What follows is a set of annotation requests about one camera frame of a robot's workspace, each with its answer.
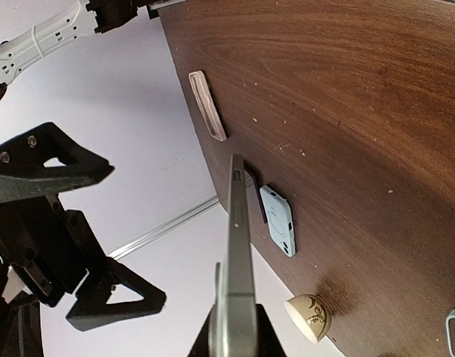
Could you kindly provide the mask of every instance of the light blue phone case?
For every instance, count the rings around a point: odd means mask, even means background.
[[[272,240],[288,257],[293,257],[296,249],[290,205],[269,186],[260,188],[260,196]]]

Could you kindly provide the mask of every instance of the dark brown tabletop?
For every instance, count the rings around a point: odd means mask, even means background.
[[[287,258],[258,215],[252,240],[293,293],[332,306],[329,337],[347,357],[446,356],[455,4],[187,0],[161,18],[222,203],[234,152],[288,199],[297,254]],[[197,70],[224,143],[196,105]]]

